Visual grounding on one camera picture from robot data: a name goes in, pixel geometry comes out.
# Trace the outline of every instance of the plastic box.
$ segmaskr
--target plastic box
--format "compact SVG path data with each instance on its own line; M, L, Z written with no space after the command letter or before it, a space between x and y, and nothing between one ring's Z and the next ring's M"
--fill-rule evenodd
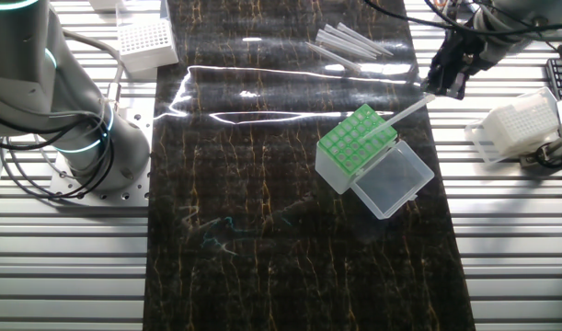
M348 188L378 219L391 217L434 173L388 127L363 139L384 120L368 105L356 110L317 144L315 170L339 194Z
M556 99L544 87L492 109L484 119L467 125L465 135L486 163L495 163L533 152L557 129Z
M164 1L129 1L117 6L120 57L130 72L178 62Z

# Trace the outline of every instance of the cable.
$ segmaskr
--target cable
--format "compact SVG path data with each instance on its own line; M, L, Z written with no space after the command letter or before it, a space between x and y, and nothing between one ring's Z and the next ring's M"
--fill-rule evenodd
M113 83L118 83L121 80L121 76L123 75L123 72L125 71L125 65L123 64L123 61L121 60L120 56L119 56L119 51L117 51L115 48L109 46L107 43L100 41L100 40L96 40L94 38L90 38L87 36L83 36L79 33L76 32L72 32L69 31L67 29L63 29L62 33L65 37L70 37L73 40L76 41L80 41L82 43L85 43L86 45L90 45L93 47L96 47L102 51L106 51L111 57L113 57L113 59L115 59L117 61L117 73L115 74L115 78L113 78Z
M424 0L424 3L428 5L428 7L436 13L441 19L449 23L452 27L456 29L458 32L468 32L468 33L475 33L481 36L510 36L510 35L519 35L524 33L532 33L532 32L544 32L548 30L557 30L562 29L562 24L553 24L547 25L543 27L529 27L527 29L515 29L509 31L477 31L474 29L470 29L465 27L462 24L458 24L456 21L450 19L449 17L445 16L438 8L430 1Z
M544 26L544 27L532 27L532 28L528 28L528 29L515 29L515 30L510 30L510 31L477 31L475 29L467 28L467 27L465 27L461 24L458 24L458 23L454 22L453 20L449 19L447 16L442 14L440 12L440 10L438 10L438 8L436 8L436 6L431 3L430 0L424 0L424 2L438 16L442 15L441 18L444 19L445 21L447 21L448 23L450 23L450 25L445 25L445 24L431 22L431 21L427 21L427 20L423 20L423 19L399 15L399 14L390 12L388 10L385 10L385 9L373 4L371 2L371 0L362 0L362 1L364 1L364 3L368 6L370 6L372 9L374 9L374 10L380 12L380 13L383 13L385 15L388 15L390 17L395 17L395 18L403 19L405 21L415 22L415 23L419 23L419 24L422 24L422 25L431 26L431 27L440 28L440 29L451 29L451 30L455 30L457 32L473 33L473 34L480 35L480 36L497 36L497 37L499 37L499 36L520 35L520 34L524 34L524 33L544 32L544 31L548 31L548 30L562 29L562 24L554 24L554 25L548 25L548 26Z
M35 139L35 143L40 143L40 138L38 137L37 134L33 135L33 138ZM77 179L78 177L76 176L72 176L72 175L68 175L65 171L60 170L53 162L52 160L50 160L50 157L48 157L48 155L45 153L45 151L43 150L43 148L40 148L40 153L41 156L43 157L43 159L45 160L45 162L48 163L48 165L58 174L60 174L60 176L64 176L64 177L68 177L71 179Z
M34 150L34 149L40 149L42 147L46 147L46 146L49 146L49 145L57 142L66 133L68 133L71 129L73 129L76 125L79 125L80 123L81 123L80 121L73 123L72 125L70 125L66 129L62 130L60 133L51 137L50 140L48 140L45 143L38 143L38 144L34 144L34 145L14 145L14 144L0 143L0 147L6 148L8 150L14 150L14 151L30 151L30 150Z
M23 186L15 177L14 175L11 173L8 164L6 163L5 158L3 157L2 154L2 150L0 150L0 158L1 161L3 163L3 167L5 168L5 171L7 172L7 174L9 175L9 177L11 178L11 180L13 180L13 182L15 182L15 184L20 187L21 189L23 189L25 192L27 192L30 195L33 195L37 198L42 198L42 199L68 199L68 198L82 198L84 197L87 193L91 192L92 190L94 190L95 188L97 188L102 182L103 180L105 180L105 178L107 177L107 175L109 174L111 168L113 167L113 163L114 163L114 147L113 147L113 141L110 139L109 135L110 132L107 131L107 127L103 128L105 132L103 132L102 130L100 131L100 140L101 140L101 148L105 147L104 150L105 152L107 150L110 150L110 159L109 159L109 164L107 165L107 168L105 170L105 173L99 178L99 180L97 181L97 183L95 183L95 185L93 185L91 188L87 189L85 192L81 192L79 193L82 189L86 188L88 185L90 185L93 180L95 179L95 177L98 176L98 173L100 172L100 169L102 168L102 163L99 163L97 168L95 169L94 173L91 175L91 177L86 181L86 183L84 183L82 186L80 186L79 188L66 193L66 194L53 194L51 193L49 190L39 186L37 183L35 183L34 181L32 181L23 171L22 167L20 166L15 154L13 151L9 151L9 153L11 154L11 158L13 159L13 162L16 164L17 170L19 171L19 173L21 173L21 176L23 176L31 185L33 185L35 188L39 189L42 192L45 192L46 194L40 194L37 192L34 192L30 189L28 189L27 187ZM104 144L104 139L107 139L109 141L108 145ZM106 153L103 153L103 155L101 155L99 158L102 160L104 159L104 155L106 155Z
M501 14L505 15L507 18L512 19L513 21L516 21L516 22L518 22L518 23L520 23L520 24L523 24L525 27L532 27L532 25L530 25L530 24L528 24L528 23L526 23L526 22L520 20L519 18L514 17L513 15L509 14L508 12L506 12L506 11L504 11L504 10L501 10L501 9L499 9L499 8L493 6L493 5L486 4L486 3L483 3L483 2L478 1L478 0L472 1L472 3L473 3L473 4L480 5L480 6L488 6L488 7L490 7L491 9L496 10L496 11L500 12ZM550 41L545 41L544 38L543 38L543 36L542 36L542 34L538 33L538 35L540 36L541 40L543 40L543 42L544 42L548 47L550 47L553 51L555 51L555 52L558 54L558 56L560 56L561 59L562 59L562 52L561 52L557 47L555 47L553 44L551 44Z
M561 159L560 164L553 164L553 163L550 163L550 162L546 161L546 159L545 159L544 148L546 146L548 146L549 144L550 143L545 143L542 146L538 147L538 149L534 153L534 158L536 159L536 162L538 162L538 164L540 166L547 167L547 168L550 168L550 169L558 169L558 168L562 167L562 159Z

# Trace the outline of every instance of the black cable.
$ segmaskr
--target black cable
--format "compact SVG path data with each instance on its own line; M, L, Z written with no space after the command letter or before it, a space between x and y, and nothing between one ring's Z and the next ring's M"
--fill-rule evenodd
M544 32L544 31L548 31L548 30L557 30L557 29L562 29L562 24L553 24L553 25L547 25L547 26L543 26L543 27L532 27L530 26L527 29L515 29L515 30L509 30L509 31L477 31L474 29L470 29L465 27L462 24L458 24L456 21L450 19L449 17L445 16L432 2L431 0L424 0L424 2L426 3L426 5L428 5L428 7L434 12L436 13L436 15L438 15L440 18L442 18L444 21L446 21L447 23L449 23L452 27L454 27L458 32L467 32L467 33L475 33L481 36L510 36L510 35L519 35L519 34L524 34L524 33L533 33L533 32Z
M374 3L371 2L371 0L362 0L362 1L364 1L364 3L368 6L370 6L372 9L374 9L374 10L380 12L380 13L383 13L385 15L388 15L390 17L395 17L395 18L403 19L405 21L415 22L415 23L419 23L419 24L422 24L422 25L431 26L431 27L440 28L440 29L452 29L452 30L455 30L457 32L473 33L473 34L480 35L480 36L497 36L497 37L500 37L500 36L520 35L520 34L524 34L524 33L544 32L544 31L548 31L548 30L562 29L562 24L554 24L554 25L549 25L549 26L544 26L544 27L532 27L532 28L527 28L527 29L515 29L515 30L510 30L510 31L477 31L475 29L470 29L470 28L467 28L467 27L465 27L461 24L458 24L458 23L452 21L451 19L449 19L448 17L447 17L447 19L450 20L449 23L451 25L445 25L445 24L440 24L440 23L436 23L436 22L430 22L430 21L423 20L423 19L398 15L396 13L390 12L386 9L383 9L383 8L375 5ZM440 12L440 10L431 3L430 0L424 0L424 2L437 15L443 15L445 17L445 15L442 14Z
M509 19L511 19L515 22L518 22L520 24L523 24L525 27L532 27L532 25L522 21L519 18L514 17L513 15L509 14L508 12L506 12L504 10L501 10L501 9L499 9L499 8L493 6L493 5L486 4L486 3L478 1L478 0L471 1L471 3L477 4L477 5L482 5L482 6L488 6L489 8L491 8L493 10L496 10L496 11L500 12L501 14L505 15L507 18L509 18ZM546 46L550 47L553 51L555 51L558 54L558 56L560 56L560 58L562 59L562 52L557 47L555 47L553 44L551 44L550 41L545 41L545 44L546 44Z
M80 121L78 121L77 123L80 123L86 119L91 118L92 116L84 116ZM56 128L56 129L49 129L49 130L38 130L38 129L31 129L31 128L24 128L20 125L16 125L15 123L12 123L8 120L4 120L2 118L0 118L0 124L6 126L7 128L13 129L15 131L21 131L21 132L25 132L25 133L37 133L37 134L51 134L51 133L56 133L59 131L64 131L66 128L70 128L72 129L74 127L74 124L68 124L62 128Z
M14 150L14 151L29 151L29 150L47 147L57 142L60 138L64 137L66 133L68 133L71 129L73 129L76 125L79 125L80 123L81 123L80 121L73 123L72 125L62 130L60 133L56 134L55 136L51 137L50 140L44 143L38 143L34 145L14 145L8 143L0 143L0 148L5 148L7 150Z
M544 148L546 146L548 146L549 144L550 143L545 143L542 146L538 147L538 149L534 153L534 158L536 159L536 162L538 162L538 164L540 166L547 167L547 168L550 168L550 169L558 169L558 168L562 167L562 159L561 159L560 164L550 163L550 162L546 161L546 159L545 159Z
M7 172L7 174L11 178L11 180L18 187L23 189L26 193L28 193L32 196L35 196L37 198L41 198L41 199L70 199L70 198L84 197L87 193L89 193L92 190L94 190L95 188L97 188L103 182L103 180L105 180L105 178L109 175L109 172L110 172L111 168L113 167L114 157L115 157L113 141L110 139L109 131L107 130L107 127L105 125L103 125L102 129L104 129L104 130L100 131L100 138L99 138L100 139L99 146L101 147L101 153L100 154L103 155L103 148L109 148L109 154L110 154L109 164L107 165L107 168L105 169L104 174L97 180L97 182L91 188L87 189L85 192L80 192L80 191L85 189L88 185L90 185L93 182L93 180L98 176L98 174L100 173L100 169L105 164L104 162L100 162L98 164L98 166L95 167L95 171L93 172L93 174L90 176L90 178L84 184L82 184L79 188L76 188L73 191L65 193L65 194L52 193L49 190L47 190L47 189L43 188L42 186L38 185L37 183L35 183L33 180L31 180L29 178L29 176L27 176L27 174L25 173L23 168L20 166L20 163L17 160L17 158L15 156L15 153L11 150L9 150L9 153L11 154L11 158L13 159L13 162L15 163L15 165L17 167L17 170L19 171L21 176L23 176L33 187L39 189L40 191L42 191L46 194L40 194L40 193L34 192L34 191L28 189L27 187L23 186L17 180L17 178L11 173L11 171L8 167L8 164L6 163L6 160L2 156L2 152L1 152L0 157L1 157L1 160L2 160L2 163L3 163L3 167L5 168L5 171Z

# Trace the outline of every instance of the clear plastic lid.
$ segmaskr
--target clear plastic lid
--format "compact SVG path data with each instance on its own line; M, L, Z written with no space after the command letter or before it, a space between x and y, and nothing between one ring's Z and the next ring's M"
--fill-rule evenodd
M403 141L359 176L351 186L379 219L391 217L407 201L416 198L434 173Z

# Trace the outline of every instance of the green pipette tip rack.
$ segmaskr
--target green pipette tip rack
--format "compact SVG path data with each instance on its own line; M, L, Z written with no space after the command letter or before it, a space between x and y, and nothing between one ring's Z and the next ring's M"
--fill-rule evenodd
M397 137L397 131L387 127L363 138L383 123L384 120L369 105L363 105L326 134L319 146L346 175L354 175Z

